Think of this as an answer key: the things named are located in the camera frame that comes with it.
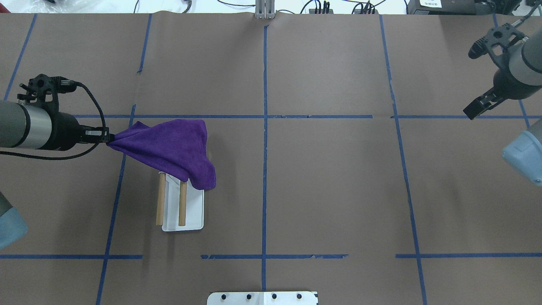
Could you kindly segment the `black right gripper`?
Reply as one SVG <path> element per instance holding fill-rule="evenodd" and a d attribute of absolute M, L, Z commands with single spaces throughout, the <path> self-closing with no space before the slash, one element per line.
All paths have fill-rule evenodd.
<path fill-rule="evenodd" d="M 506 99 L 528 98 L 541 89 L 540 64 L 514 66 L 513 71 L 518 72 L 518 76 L 513 75 L 510 69 L 503 64 L 498 64 L 497 67 L 493 77 L 493 87 L 475 98 L 463 109 L 463 113 L 470 120 L 494 109 Z"/>

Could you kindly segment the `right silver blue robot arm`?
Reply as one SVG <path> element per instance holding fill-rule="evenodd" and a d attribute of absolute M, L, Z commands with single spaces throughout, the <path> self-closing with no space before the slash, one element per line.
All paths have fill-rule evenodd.
<path fill-rule="evenodd" d="M 493 86 L 475 98 L 463 113 L 473 120 L 506 100 L 534 95 L 542 86 L 541 30 L 526 36 L 515 26 L 505 24 L 490 29 L 469 50 L 469 58 L 488 54 L 497 71 Z M 520 175 L 541 186 L 541 122 L 538 120 L 507 145 L 502 157 Z"/>

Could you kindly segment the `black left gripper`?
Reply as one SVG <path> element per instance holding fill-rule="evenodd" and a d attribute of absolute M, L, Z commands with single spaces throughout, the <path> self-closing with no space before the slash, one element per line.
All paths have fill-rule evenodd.
<path fill-rule="evenodd" d="M 82 138 L 83 144 L 100 144 L 114 141 L 115 135 L 110 133 L 110 129 L 85 130 L 74 116 L 58 112 L 53 119 L 53 129 L 49 139 L 49 150 L 70 150 L 78 144 Z"/>

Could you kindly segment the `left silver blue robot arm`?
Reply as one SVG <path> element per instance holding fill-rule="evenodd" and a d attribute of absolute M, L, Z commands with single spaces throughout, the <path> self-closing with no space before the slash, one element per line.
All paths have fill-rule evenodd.
<path fill-rule="evenodd" d="M 50 161 L 78 158 L 95 149 L 98 144 L 114 139 L 110 129 L 89 127 L 80 124 L 67 113 L 49 114 L 37 106 L 1 101 L 0 146 L 1 148 L 22 148 L 32 150 L 67 151 L 76 144 L 92 144 L 91 149 L 65 158 L 49 158 L 25 155 L 22 158 Z M 20 212 L 1 192 L 0 195 L 0 248 L 22 238 L 28 226 Z"/>

